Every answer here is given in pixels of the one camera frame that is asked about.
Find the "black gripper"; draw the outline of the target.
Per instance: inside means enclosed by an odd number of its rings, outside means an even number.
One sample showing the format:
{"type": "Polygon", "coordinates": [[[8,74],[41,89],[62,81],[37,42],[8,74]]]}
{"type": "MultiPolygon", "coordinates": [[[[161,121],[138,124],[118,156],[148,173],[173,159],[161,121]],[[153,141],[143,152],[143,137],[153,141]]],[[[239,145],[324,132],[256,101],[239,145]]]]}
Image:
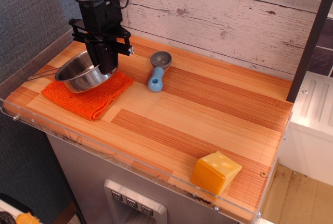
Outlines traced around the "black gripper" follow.
{"type": "Polygon", "coordinates": [[[120,0],[75,0],[79,3],[82,19],[71,19],[73,39],[85,43],[94,66],[101,73],[114,73],[118,68],[118,53],[134,54],[131,34],[121,26],[124,8],[120,0]]]}

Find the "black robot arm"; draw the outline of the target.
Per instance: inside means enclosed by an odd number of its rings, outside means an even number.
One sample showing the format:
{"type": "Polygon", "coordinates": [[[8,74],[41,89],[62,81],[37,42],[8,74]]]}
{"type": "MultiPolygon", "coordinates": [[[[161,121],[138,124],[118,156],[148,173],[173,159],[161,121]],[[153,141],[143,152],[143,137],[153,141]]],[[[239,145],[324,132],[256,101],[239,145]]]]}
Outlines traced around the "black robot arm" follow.
{"type": "Polygon", "coordinates": [[[127,7],[120,0],[75,0],[81,19],[71,19],[73,39],[84,43],[88,55],[102,74],[115,71],[118,55],[134,53],[131,33],[122,27],[122,10],[127,7]]]}

